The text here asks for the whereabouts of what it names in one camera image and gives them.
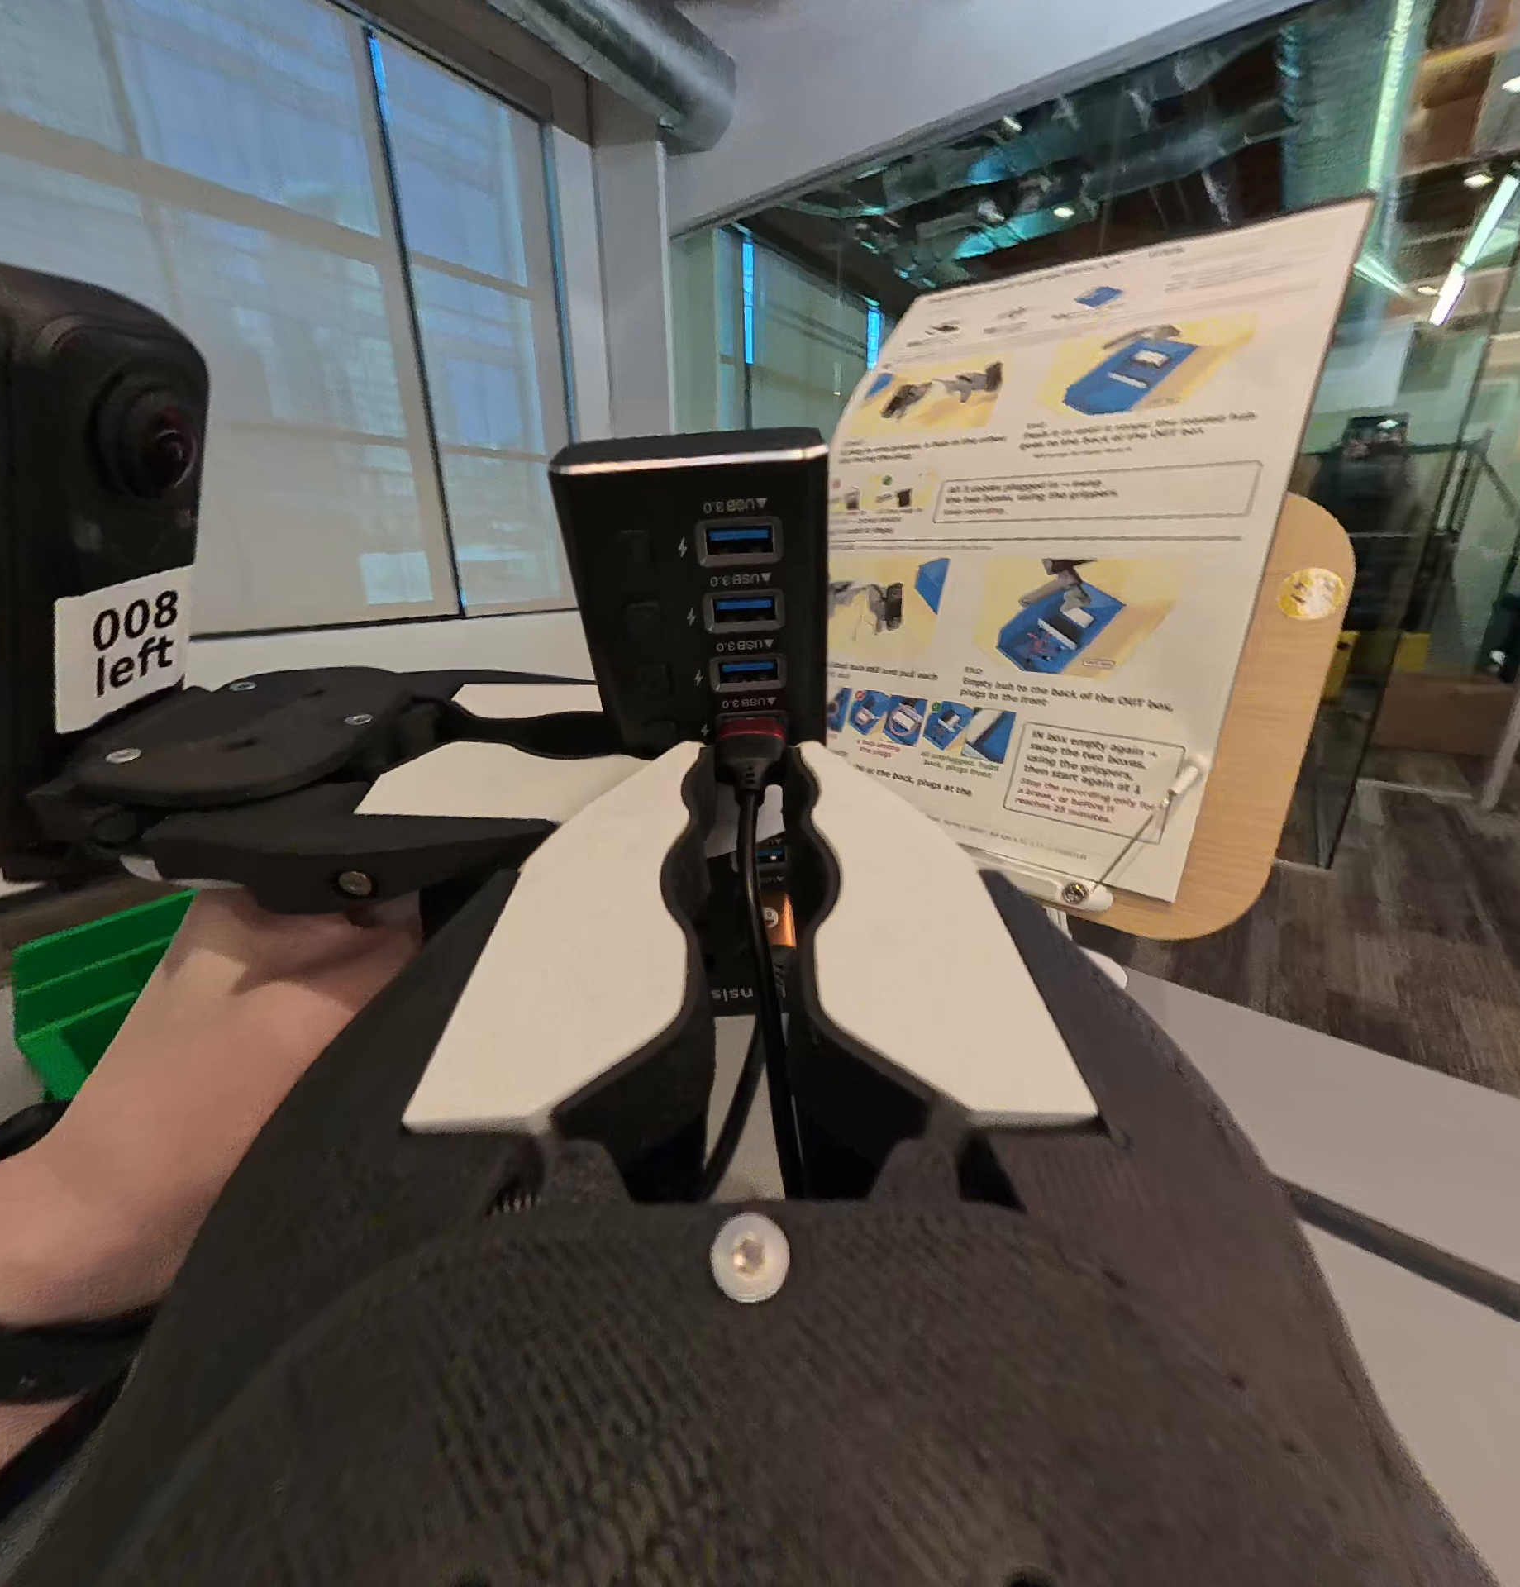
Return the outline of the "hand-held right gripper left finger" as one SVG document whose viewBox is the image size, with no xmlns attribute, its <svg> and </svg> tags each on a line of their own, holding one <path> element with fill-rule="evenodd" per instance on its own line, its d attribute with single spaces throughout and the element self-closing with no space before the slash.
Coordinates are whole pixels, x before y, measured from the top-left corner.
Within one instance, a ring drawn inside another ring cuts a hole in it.
<svg viewBox="0 0 1520 1587">
<path fill-rule="evenodd" d="M 403 1128 L 603 1148 L 643 1202 L 692 1201 L 717 1075 L 697 925 L 711 753 L 679 744 L 522 867 Z"/>
</svg>

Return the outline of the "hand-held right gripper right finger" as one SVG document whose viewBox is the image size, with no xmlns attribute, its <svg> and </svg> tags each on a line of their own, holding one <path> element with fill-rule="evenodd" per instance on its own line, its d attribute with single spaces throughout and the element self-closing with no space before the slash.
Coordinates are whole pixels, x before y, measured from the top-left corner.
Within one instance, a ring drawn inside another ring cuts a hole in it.
<svg viewBox="0 0 1520 1587">
<path fill-rule="evenodd" d="M 821 743 L 790 753 L 785 819 L 805 1196 L 868 1199 L 914 1141 L 987 1181 L 1001 1143 L 1099 1139 L 1101 1110 L 1001 905 L 1041 911 Z"/>
</svg>

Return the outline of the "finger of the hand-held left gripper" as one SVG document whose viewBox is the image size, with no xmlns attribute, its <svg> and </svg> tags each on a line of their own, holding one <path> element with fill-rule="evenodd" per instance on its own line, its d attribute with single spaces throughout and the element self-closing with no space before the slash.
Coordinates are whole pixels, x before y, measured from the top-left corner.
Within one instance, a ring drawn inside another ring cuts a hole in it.
<svg viewBox="0 0 1520 1587">
<path fill-rule="evenodd" d="M 630 756 L 565 759 L 504 743 L 448 743 L 387 771 L 355 815 L 567 824 L 646 767 Z"/>
<path fill-rule="evenodd" d="M 451 705 L 469 718 L 486 723 L 526 723 L 569 715 L 595 716 L 603 711 L 600 693 L 592 683 L 473 681 L 453 691 Z"/>
</svg>

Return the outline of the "black usb cable red plug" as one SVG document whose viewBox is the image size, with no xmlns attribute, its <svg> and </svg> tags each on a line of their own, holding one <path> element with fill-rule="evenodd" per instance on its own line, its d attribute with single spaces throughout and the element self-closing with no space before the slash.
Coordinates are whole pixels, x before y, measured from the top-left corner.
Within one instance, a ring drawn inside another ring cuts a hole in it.
<svg viewBox="0 0 1520 1587">
<path fill-rule="evenodd" d="M 735 1163 L 755 1101 L 767 1095 L 770 1129 L 783 1196 L 803 1201 L 810 1177 L 795 1105 L 785 1002 L 770 977 L 764 926 L 764 890 L 783 890 L 790 896 L 792 855 L 783 829 L 760 834 L 770 791 L 778 789 L 788 753 L 785 721 L 778 716 L 729 718 L 714 741 L 717 784 L 730 789 L 735 801 L 734 870 L 739 883 L 739 923 L 749 953 L 754 1022 L 745 1058 L 737 1075 L 732 1100 L 709 1149 L 701 1194 L 712 1199 Z"/>
</svg>

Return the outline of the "black usb hub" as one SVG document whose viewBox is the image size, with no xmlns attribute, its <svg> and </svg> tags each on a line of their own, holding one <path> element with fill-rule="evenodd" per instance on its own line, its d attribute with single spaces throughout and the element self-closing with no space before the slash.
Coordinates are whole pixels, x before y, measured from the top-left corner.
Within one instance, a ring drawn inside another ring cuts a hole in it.
<svg viewBox="0 0 1520 1587">
<path fill-rule="evenodd" d="M 651 762 L 560 829 L 514 895 L 560 944 L 564 910 L 625 1022 L 570 1015 L 590 1058 L 626 1058 L 701 1001 L 691 934 L 721 751 L 826 738 L 828 447 L 810 429 L 565 447 L 550 463 L 597 686 Z"/>
</svg>

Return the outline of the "person's left forearm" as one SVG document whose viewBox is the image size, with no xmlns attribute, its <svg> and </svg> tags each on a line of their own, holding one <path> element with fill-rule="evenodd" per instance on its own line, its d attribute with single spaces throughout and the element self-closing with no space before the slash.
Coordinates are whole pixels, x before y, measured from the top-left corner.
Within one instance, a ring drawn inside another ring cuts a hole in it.
<svg viewBox="0 0 1520 1587">
<path fill-rule="evenodd" d="M 0 1498 L 35 1492 L 51 1470 L 91 1437 L 114 1404 L 118 1386 L 46 1402 L 0 1402 Z"/>
</svg>

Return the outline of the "person's left hand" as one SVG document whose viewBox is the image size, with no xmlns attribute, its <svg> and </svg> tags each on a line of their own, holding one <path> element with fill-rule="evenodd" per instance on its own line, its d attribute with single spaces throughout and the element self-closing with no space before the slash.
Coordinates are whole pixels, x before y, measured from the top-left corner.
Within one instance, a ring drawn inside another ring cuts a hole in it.
<svg viewBox="0 0 1520 1587">
<path fill-rule="evenodd" d="M 413 895 L 281 916 L 200 893 L 70 1110 L 0 1161 L 0 1325 L 159 1303 L 265 1125 L 420 944 Z"/>
</svg>

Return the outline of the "large window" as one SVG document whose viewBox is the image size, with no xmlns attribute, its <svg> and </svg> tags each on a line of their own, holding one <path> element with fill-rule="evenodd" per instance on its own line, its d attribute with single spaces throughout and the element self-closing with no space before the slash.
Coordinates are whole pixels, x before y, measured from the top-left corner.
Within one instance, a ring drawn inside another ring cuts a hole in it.
<svg viewBox="0 0 1520 1587">
<path fill-rule="evenodd" d="M 552 152 L 334 4 L 0 4 L 0 262 L 212 374 L 198 635 L 572 605 Z"/>
</svg>

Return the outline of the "green plastic bin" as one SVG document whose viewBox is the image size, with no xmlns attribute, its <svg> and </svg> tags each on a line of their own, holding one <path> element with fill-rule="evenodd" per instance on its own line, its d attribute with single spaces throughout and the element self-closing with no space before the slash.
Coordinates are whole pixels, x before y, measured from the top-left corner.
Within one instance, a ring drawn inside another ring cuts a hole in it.
<svg viewBox="0 0 1520 1587">
<path fill-rule="evenodd" d="M 89 1082 L 194 900 L 177 890 L 15 949 L 15 1040 L 45 1101 L 73 1101 Z"/>
</svg>

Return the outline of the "printed instruction sheet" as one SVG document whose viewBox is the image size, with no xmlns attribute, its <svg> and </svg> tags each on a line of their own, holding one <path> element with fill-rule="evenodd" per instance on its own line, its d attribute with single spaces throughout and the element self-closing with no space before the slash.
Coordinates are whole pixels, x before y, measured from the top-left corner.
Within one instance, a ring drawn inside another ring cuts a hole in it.
<svg viewBox="0 0 1520 1587">
<path fill-rule="evenodd" d="M 1092 882 L 1211 762 L 1372 209 L 919 298 L 831 440 L 828 748 Z M 1107 893 L 1175 901 L 1203 787 Z"/>
</svg>

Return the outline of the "silver ventilation duct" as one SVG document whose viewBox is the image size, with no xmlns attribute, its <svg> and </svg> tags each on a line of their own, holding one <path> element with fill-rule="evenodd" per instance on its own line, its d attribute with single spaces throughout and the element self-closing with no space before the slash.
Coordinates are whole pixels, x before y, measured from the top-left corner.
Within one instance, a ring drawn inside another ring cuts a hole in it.
<svg viewBox="0 0 1520 1587">
<path fill-rule="evenodd" d="M 730 129 L 735 62 L 669 2 L 491 2 L 489 7 L 605 85 L 681 152 Z"/>
</svg>

